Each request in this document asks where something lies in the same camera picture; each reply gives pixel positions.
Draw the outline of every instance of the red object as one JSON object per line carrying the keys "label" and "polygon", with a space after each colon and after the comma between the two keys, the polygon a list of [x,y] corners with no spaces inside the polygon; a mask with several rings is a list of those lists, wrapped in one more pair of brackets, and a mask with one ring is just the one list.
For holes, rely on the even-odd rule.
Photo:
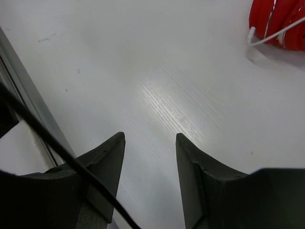
{"label": "red object", "polygon": [[[254,0],[249,27],[256,27],[255,35],[264,39],[305,16],[305,0]],[[273,38],[266,43],[289,50],[305,51],[305,22],[287,30],[282,42]]]}

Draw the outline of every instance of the black cable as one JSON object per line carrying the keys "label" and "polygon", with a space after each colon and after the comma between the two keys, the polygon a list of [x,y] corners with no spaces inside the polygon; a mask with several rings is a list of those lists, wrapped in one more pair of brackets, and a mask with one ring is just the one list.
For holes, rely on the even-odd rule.
{"label": "black cable", "polygon": [[66,163],[75,170],[82,178],[88,181],[96,190],[99,191],[108,202],[114,206],[120,215],[126,220],[132,229],[141,229],[131,218],[124,207],[110,193],[110,191],[101,183],[101,181],[92,174],[87,168],[80,164],[69,154],[69,152],[42,126],[42,124],[29,112],[25,106],[19,102],[9,90],[0,83],[0,99],[16,111],[28,125],[50,146],[53,150],[66,161]]}

